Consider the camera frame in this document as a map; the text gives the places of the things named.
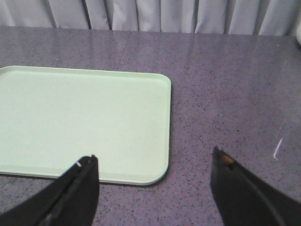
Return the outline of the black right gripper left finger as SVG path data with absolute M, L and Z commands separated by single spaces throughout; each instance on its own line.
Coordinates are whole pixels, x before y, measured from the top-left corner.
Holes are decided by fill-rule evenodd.
M 98 159 L 84 156 L 45 189 L 2 214 L 0 224 L 90 226 L 98 198 Z

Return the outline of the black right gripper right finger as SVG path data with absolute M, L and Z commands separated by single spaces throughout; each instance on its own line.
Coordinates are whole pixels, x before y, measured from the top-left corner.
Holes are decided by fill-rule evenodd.
M 299 226 L 300 202 L 214 147 L 210 187 L 226 226 Z

